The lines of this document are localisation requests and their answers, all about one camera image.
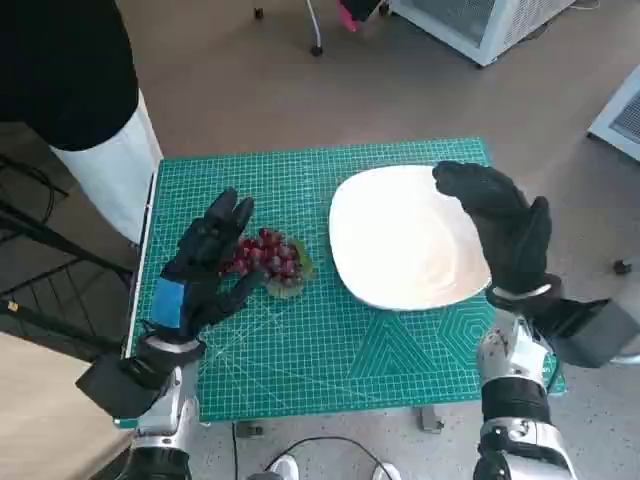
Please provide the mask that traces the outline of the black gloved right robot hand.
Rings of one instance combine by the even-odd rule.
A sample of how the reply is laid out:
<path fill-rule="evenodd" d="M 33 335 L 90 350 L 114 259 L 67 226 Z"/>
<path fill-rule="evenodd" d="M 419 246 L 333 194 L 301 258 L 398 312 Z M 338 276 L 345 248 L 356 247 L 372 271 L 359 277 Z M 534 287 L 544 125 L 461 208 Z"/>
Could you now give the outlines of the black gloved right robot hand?
<path fill-rule="evenodd" d="M 510 177 L 475 163 L 442 161 L 433 178 L 471 217 L 493 285 L 514 295 L 542 287 L 552 229 L 547 199 L 529 202 Z"/>

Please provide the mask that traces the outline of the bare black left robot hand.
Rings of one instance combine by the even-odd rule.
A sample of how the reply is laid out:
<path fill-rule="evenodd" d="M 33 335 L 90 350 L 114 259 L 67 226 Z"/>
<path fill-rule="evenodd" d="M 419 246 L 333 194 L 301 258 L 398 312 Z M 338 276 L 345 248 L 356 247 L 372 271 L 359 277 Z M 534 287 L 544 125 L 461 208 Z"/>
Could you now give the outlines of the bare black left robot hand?
<path fill-rule="evenodd" d="M 241 276 L 233 288 L 221 289 L 224 268 L 232 263 L 253 209 L 252 198 L 239 200 L 237 191 L 228 187 L 186 229 L 154 289 L 150 327 L 162 340 L 196 339 L 205 327 L 244 308 L 260 286 L 263 273 L 254 271 Z"/>

